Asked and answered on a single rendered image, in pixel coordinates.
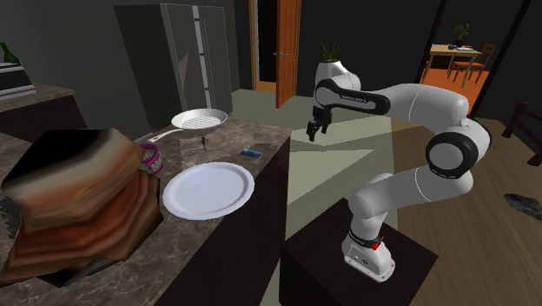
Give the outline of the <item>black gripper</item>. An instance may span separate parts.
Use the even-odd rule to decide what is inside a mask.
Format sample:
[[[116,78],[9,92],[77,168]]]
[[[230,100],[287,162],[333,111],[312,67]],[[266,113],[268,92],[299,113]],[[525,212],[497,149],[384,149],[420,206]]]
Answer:
[[[329,108],[313,107],[314,121],[307,123],[307,135],[310,142],[314,141],[315,134],[322,126],[322,134],[327,134],[327,129],[332,120],[332,113]]]

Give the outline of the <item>white pot with green plant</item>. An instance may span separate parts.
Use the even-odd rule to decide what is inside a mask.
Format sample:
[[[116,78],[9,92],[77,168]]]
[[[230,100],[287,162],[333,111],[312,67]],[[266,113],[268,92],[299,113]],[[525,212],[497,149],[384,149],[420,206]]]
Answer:
[[[322,60],[318,63],[316,69],[314,85],[317,85],[323,79],[348,73],[348,70],[340,61],[340,43],[330,45],[321,41],[320,46],[316,50],[322,55]]]

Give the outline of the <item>orange wooden door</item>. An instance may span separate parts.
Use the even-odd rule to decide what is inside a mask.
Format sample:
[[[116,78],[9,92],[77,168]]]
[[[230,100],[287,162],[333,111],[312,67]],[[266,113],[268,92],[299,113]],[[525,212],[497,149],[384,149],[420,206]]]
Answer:
[[[257,0],[248,0],[252,90],[270,90],[271,83],[259,80]],[[275,108],[296,95],[301,0],[276,0]]]

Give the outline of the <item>white frying pan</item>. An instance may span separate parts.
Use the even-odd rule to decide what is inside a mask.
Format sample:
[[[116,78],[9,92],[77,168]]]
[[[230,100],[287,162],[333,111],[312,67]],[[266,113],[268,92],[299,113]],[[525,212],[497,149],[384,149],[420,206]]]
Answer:
[[[218,109],[194,109],[183,111],[171,119],[171,124],[175,127],[157,136],[148,139],[148,142],[154,143],[168,134],[177,131],[188,131],[199,135],[206,135],[228,120],[228,114]]]

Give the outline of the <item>white round plate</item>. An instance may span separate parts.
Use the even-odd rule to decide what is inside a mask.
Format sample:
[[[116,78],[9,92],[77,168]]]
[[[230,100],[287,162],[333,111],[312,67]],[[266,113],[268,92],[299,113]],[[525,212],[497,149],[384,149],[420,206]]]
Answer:
[[[252,174],[235,163],[212,162],[177,174],[162,194],[164,207],[179,218],[202,221],[229,215],[252,196]]]

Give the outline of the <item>dark kitchen counter cabinet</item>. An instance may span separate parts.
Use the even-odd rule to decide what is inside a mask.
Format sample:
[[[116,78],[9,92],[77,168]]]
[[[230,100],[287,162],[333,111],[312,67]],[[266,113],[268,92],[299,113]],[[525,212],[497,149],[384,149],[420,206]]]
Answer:
[[[255,170],[254,192],[216,228],[155,306],[259,306],[285,240],[290,139],[251,146],[262,155],[223,162]]]

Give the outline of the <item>dark robot stand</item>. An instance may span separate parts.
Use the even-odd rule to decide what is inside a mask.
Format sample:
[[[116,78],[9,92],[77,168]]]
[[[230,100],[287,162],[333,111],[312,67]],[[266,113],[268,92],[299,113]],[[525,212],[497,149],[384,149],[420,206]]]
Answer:
[[[342,198],[284,242],[282,306],[409,306],[438,256],[383,224],[383,242],[396,266],[388,280],[375,282],[344,261],[341,244],[351,220]]]

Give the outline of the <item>wooden dining table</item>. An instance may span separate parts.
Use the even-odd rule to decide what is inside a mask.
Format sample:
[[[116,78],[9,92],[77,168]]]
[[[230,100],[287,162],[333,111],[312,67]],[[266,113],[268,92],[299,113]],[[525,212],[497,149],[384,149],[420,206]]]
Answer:
[[[465,72],[465,75],[464,75],[464,78],[463,78],[463,81],[462,81],[462,84],[461,84],[461,88],[464,88],[465,83],[466,83],[466,79],[468,77],[468,74],[469,74],[470,70],[472,69],[472,66],[473,66],[473,63],[474,63],[475,59],[479,55],[481,55],[481,52],[476,51],[474,49],[466,49],[466,48],[450,49],[447,45],[433,45],[431,47],[431,49],[429,50],[428,63],[426,64],[426,67],[425,67],[425,70],[423,72],[423,75],[422,75],[422,78],[421,78],[420,82],[421,83],[425,82],[426,76],[428,74],[428,71],[431,68],[431,64],[432,64],[433,58],[435,56],[450,56],[451,60],[450,60],[450,62],[448,64],[448,69],[449,70],[451,69],[451,67],[453,65],[453,60],[454,60],[455,57],[469,57],[470,61],[468,62],[466,72]]]

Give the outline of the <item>grey refrigerator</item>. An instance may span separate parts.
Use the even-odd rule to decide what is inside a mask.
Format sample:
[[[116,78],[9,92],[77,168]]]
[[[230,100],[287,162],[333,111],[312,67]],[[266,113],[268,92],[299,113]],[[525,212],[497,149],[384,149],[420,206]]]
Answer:
[[[233,112],[222,7],[158,3],[114,11],[152,130],[186,110]]]

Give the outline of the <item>orange wooden chair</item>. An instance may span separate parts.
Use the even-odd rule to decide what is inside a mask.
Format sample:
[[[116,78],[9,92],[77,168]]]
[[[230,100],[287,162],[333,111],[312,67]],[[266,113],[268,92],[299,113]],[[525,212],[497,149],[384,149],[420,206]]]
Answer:
[[[477,83],[479,81],[481,73],[485,70],[486,65],[489,62],[489,59],[491,58],[495,49],[495,44],[486,43],[482,48],[482,51],[479,52],[474,59],[469,60],[468,62],[452,61],[451,68],[447,72],[447,77],[450,77],[452,75],[452,72],[454,71],[455,74],[453,76],[453,81],[455,82],[459,73],[463,71],[464,79],[461,87],[464,87],[466,81],[471,79],[474,72],[477,72],[478,76],[475,80],[475,83]]]

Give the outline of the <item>purple and white cup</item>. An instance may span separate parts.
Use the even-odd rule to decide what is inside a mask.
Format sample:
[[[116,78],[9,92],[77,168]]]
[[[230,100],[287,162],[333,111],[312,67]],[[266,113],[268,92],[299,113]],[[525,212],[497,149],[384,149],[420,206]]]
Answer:
[[[158,147],[152,143],[140,143],[139,146],[144,150],[142,164],[145,164],[153,175],[160,172],[163,161]]]

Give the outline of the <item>dark grey rug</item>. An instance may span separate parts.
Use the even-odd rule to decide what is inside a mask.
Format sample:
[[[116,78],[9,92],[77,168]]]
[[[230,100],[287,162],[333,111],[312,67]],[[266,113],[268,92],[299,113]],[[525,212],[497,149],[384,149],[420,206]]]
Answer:
[[[536,199],[517,194],[505,194],[504,198],[512,208],[542,221],[542,205]]]

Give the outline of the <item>brown layered block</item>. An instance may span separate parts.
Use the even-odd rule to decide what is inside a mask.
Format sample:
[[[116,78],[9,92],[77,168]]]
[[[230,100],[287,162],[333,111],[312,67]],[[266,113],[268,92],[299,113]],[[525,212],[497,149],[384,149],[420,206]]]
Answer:
[[[116,129],[42,133],[0,183],[15,232],[0,288],[34,277],[62,287],[129,259],[163,220],[143,155]]]

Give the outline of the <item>grey stacked appliance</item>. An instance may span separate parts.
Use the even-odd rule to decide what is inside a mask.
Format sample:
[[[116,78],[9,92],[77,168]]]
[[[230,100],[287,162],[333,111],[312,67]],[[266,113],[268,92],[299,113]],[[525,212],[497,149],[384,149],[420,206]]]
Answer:
[[[0,63],[0,101],[36,94],[25,68],[18,63]]]

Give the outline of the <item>green bottle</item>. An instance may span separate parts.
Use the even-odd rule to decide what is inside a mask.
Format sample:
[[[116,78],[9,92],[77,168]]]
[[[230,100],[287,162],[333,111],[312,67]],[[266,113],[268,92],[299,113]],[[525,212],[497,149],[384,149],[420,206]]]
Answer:
[[[15,63],[15,64],[21,63],[20,60],[14,54],[10,52],[6,43],[0,42],[0,48],[3,51],[3,61],[5,63]]]

